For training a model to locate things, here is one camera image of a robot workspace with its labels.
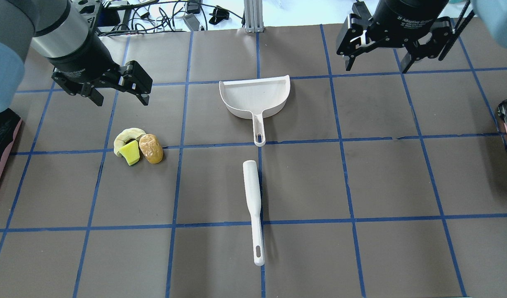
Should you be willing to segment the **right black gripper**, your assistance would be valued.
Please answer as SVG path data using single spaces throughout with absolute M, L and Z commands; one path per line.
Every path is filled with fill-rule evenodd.
M 336 40 L 336 54 L 350 71 L 359 55 L 377 48 L 407 50 L 401 60 L 406 74 L 414 62 L 437 58 L 454 36 L 450 17 L 439 17 L 447 0 L 380 0 L 371 14 L 350 13 Z M 423 45 L 418 41 L 427 34 Z

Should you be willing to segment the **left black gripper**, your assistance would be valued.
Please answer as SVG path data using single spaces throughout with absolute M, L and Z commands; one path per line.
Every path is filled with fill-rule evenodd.
M 53 81 L 70 96 L 82 96 L 102 107 L 104 96 L 95 87 L 119 88 L 130 93 L 144 106 L 149 105 L 153 84 L 139 62 L 120 66 L 96 32 L 70 0 L 34 0 L 39 13 L 32 48 L 58 71 Z

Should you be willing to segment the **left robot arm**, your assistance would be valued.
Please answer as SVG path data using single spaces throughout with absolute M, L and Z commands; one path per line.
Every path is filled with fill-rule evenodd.
M 53 66 L 53 81 L 68 95 L 98 107 L 100 88 L 130 93 L 149 105 L 153 80 L 131 60 L 117 64 L 70 0 L 0 0 L 0 113 L 22 83 L 29 49 Z

